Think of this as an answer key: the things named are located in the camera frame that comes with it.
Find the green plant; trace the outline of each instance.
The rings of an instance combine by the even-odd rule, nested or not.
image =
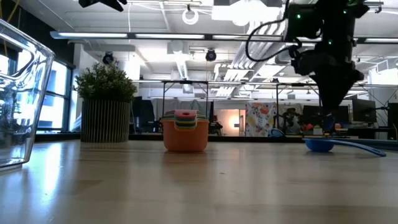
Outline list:
[[[95,63],[76,77],[77,87],[73,87],[84,100],[112,100],[131,102],[137,87],[126,77],[115,63],[103,65]]]

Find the blue scoop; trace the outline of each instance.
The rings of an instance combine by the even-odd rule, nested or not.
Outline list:
[[[365,151],[368,151],[370,153],[373,153],[375,155],[381,156],[381,157],[386,157],[386,153],[382,152],[380,150],[377,150],[373,147],[365,146],[362,144],[358,144],[355,142],[348,142],[348,141],[339,141],[339,140],[334,140],[334,139],[303,139],[305,141],[305,145],[314,152],[328,152],[335,145],[338,146],[352,146],[352,147],[357,147],[358,149],[363,149]]]

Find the colorful poster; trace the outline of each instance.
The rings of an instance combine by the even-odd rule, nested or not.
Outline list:
[[[274,125],[276,103],[246,104],[246,136],[267,137]]]

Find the wooden planter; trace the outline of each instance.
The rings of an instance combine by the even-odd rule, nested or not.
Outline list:
[[[124,142],[129,139],[130,103],[85,100],[81,109],[82,142]]]

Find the clear glass pitcher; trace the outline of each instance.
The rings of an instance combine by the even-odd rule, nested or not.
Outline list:
[[[55,55],[3,20],[0,20],[0,44],[6,55],[7,52],[30,54],[30,60],[19,65],[15,73],[4,68],[12,63],[4,54],[0,55],[0,168],[3,168],[30,159]]]

